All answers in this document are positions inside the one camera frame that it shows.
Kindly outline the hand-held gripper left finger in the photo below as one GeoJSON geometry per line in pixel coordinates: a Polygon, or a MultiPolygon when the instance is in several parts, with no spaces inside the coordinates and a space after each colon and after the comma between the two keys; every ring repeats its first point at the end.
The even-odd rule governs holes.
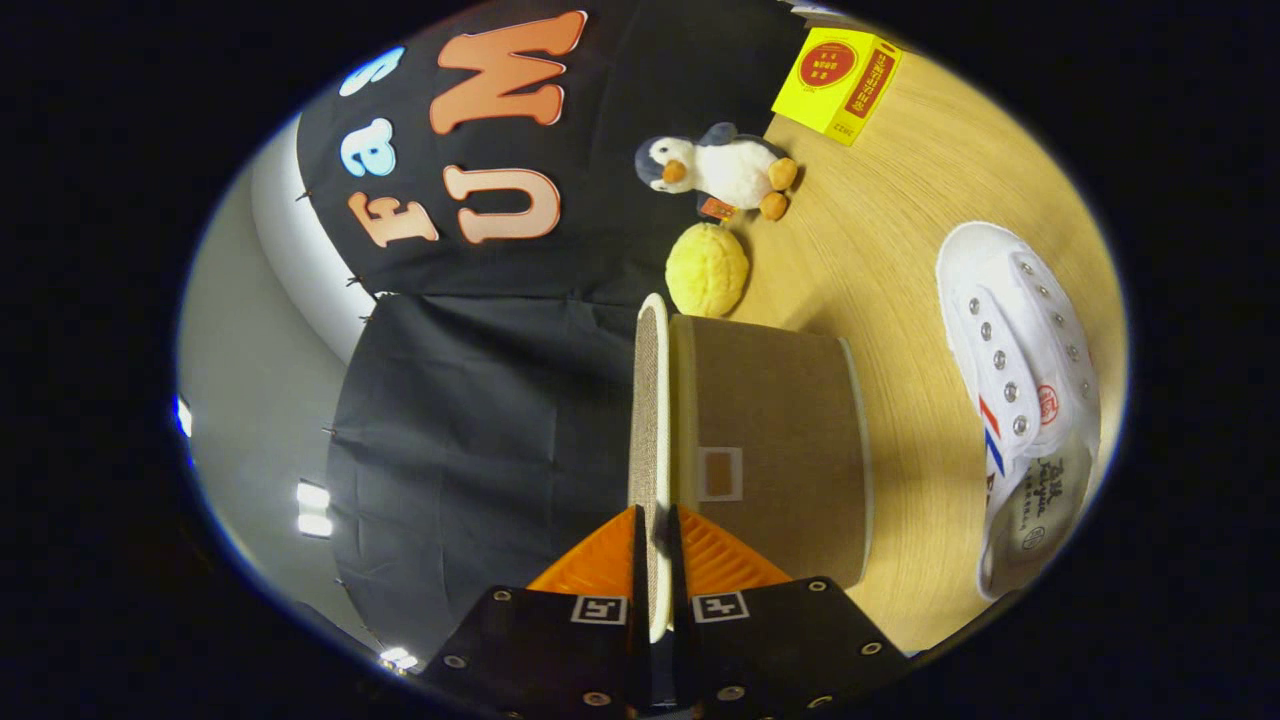
{"type": "Polygon", "coordinates": [[[636,719],[652,689],[646,519],[630,506],[525,587],[493,585],[422,673],[467,719],[636,719]]]}

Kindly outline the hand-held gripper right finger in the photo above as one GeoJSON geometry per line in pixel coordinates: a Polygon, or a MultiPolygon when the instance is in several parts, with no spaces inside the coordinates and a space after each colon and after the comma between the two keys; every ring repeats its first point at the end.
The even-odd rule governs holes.
{"type": "Polygon", "coordinates": [[[792,578],[701,514],[669,511],[676,700],[695,719],[831,719],[910,659],[831,577],[792,578]]]}

